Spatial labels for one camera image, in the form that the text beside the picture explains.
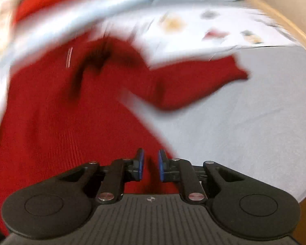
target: red sleeve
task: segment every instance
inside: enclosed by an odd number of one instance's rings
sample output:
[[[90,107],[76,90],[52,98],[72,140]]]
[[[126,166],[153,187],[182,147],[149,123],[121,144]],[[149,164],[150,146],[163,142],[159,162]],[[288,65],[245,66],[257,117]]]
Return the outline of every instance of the red sleeve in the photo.
[[[154,106],[172,110],[206,97],[248,74],[233,56],[212,61],[186,61],[143,72],[131,91]]]

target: red sweater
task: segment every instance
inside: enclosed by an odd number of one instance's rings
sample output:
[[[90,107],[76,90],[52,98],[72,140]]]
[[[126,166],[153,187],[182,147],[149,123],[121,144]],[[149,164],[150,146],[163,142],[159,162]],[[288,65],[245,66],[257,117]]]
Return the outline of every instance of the red sweater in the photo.
[[[145,150],[144,177],[127,193],[175,193],[159,181],[165,148],[120,102],[128,89],[164,110],[178,109],[224,84],[247,79],[232,56],[149,70],[127,42],[83,35],[52,50],[11,79],[0,127],[0,208],[13,192],[75,166],[133,157]],[[72,48],[70,67],[67,55]],[[0,215],[0,229],[6,232]]]

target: round black pad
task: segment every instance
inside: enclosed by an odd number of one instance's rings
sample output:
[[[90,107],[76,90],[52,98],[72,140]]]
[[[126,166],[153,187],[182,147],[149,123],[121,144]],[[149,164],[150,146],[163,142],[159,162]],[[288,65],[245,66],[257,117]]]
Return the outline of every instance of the round black pad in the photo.
[[[251,194],[240,200],[240,207],[252,216],[266,217],[272,215],[278,209],[278,204],[269,196]]]
[[[47,180],[10,195],[1,213],[14,233],[48,239],[80,227],[91,210],[90,200],[75,183]]]
[[[45,217],[53,215],[64,206],[64,201],[53,194],[39,194],[31,197],[25,204],[25,209],[32,215]]]
[[[285,191],[251,180],[223,185],[211,212],[229,232],[253,240],[272,240],[291,233],[300,216],[297,201]]]

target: screw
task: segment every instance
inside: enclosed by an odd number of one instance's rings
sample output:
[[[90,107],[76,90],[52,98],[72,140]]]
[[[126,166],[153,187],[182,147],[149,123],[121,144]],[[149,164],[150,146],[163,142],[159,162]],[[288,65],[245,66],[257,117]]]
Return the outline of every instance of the screw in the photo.
[[[110,192],[102,192],[99,195],[99,199],[101,201],[111,201],[114,198],[113,193]]]
[[[199,192],[193,192],[188,196],[188,198],[192,201],[202,201],[204,199],[204,195]]]

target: light gray fabric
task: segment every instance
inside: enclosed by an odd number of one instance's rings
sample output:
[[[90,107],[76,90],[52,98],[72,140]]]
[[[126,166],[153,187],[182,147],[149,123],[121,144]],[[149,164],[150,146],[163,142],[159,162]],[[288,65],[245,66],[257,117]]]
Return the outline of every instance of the light gray fabric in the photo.
[[[131,110],[180,158],[213,160],[306,197],[306,50],[272,47],[239,50],[248,81],[175,112],[134,98]]]

